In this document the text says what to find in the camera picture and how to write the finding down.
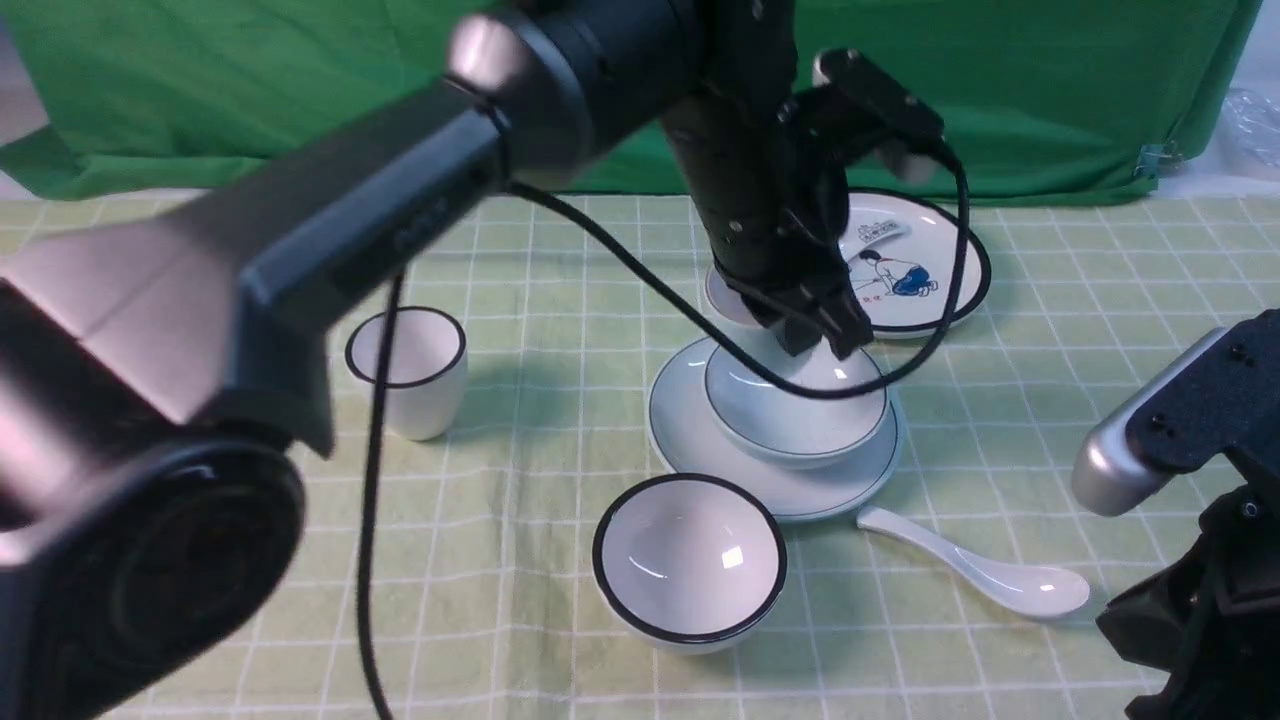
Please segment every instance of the ceramic spoon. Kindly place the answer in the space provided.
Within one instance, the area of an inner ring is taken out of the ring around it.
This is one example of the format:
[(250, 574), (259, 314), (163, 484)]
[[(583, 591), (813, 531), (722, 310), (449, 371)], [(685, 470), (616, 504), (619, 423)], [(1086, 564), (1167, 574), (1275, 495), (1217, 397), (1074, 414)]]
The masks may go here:
[(864, 506), (859, 528), (897, 538), (928, 551), (1011, 612), (1034, 620), (1070, 615), (1089, 601), (1089, 583), (1061, 568), (1012, 565), (974, 555), (888, 510)]

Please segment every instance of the metal clip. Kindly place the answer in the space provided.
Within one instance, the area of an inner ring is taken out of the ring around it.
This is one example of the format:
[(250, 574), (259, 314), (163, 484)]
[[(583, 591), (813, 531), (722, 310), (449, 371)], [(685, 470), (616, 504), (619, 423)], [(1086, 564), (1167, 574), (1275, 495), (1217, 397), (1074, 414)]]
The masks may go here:
[(1138, 164), (1133, 176), (1153, 179), (1183, 169), (1187, 156), (1178, 150), (1178, 141), (1170, 140), (1162, 145), (1143, 145), (1138, 151)]

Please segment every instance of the grid pattern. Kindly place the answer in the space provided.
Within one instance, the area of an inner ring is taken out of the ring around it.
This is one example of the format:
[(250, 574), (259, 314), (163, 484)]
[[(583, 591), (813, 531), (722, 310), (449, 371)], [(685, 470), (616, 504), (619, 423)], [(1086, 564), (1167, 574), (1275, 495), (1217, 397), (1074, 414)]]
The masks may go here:
[[(577, 202), (701, 304), (710, 258), (686, 199)], [(0, 204), (0, 255), (163, 206)], [(374, 625), (398, 717), (1092, 720), (1156, 691), (1164, 678), (1120, 662), (1092, 619), (1179, 557), (1199, 511), (1238, 479), (1215, 462), (1101, 519), (1074, 503), (1070, 468), (1083, 434), (1181, 348), (1280, 306), (1280, 200), (974, 220), (991, 295), (901, 386), (906, 447), (876, 502), (977, 552), (1080, 571), (1097, 591), (1088, 611), (1019, 620), (923, 555), (836, 520), (787, 529), (785, 596), (735, 652), (677, 659), (627, 637), (594, 588), (590, 538), (614, 497), (662, 471), (645, 387), (698, 332), (577, 228), (495, 200), (416, 263), (408, 286), (408, 301), (465, 325), (471, 383), (448, 441), (385, 450)], [(333, 347), (381, 301), (344, 320)], [(874, 354), (901, 363), (914, 350)], [(367, 409), (340, 370), (337, 454), (294, 454), (310, 518), (283, 588), (119, 717), (371, 716), (352, 618)]]

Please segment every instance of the green cloth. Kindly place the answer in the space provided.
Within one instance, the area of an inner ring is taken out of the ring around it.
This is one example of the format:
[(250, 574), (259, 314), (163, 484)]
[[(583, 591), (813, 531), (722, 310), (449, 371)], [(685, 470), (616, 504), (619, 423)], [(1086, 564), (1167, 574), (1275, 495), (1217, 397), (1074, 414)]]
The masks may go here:
[[(1207, 145), (1260, 4), (800, 0), (800, 73), (820, 49), (868, 53), (942, 111), (979, 201), (1120, 202), (1155, 187), (1134, 177), (1144, 145)], [(453, 23), (479, 6), (0, 0), (51, 118), (0, 149), (0, 169), (59, 200), (223, 184), (428, 82)], [(869, 165), (850, 181), (893, 187)], [(649, 127), (573, 190), (684, 183)], [(924, 190), (948, 192), (941, 173)]]

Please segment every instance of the label on plate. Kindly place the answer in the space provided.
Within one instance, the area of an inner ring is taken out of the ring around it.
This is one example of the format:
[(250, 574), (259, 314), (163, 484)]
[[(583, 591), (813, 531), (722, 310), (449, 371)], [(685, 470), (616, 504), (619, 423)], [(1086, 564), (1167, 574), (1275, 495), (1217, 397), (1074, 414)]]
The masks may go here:
[(858, 225), (856, 233), (858, 240), (860, 240), (863, 245), (870, 245), (873, 242), (906, 234), (908, 229), (910, 228), (897, 220), (881, 220), (878, 223), (865, 223)]

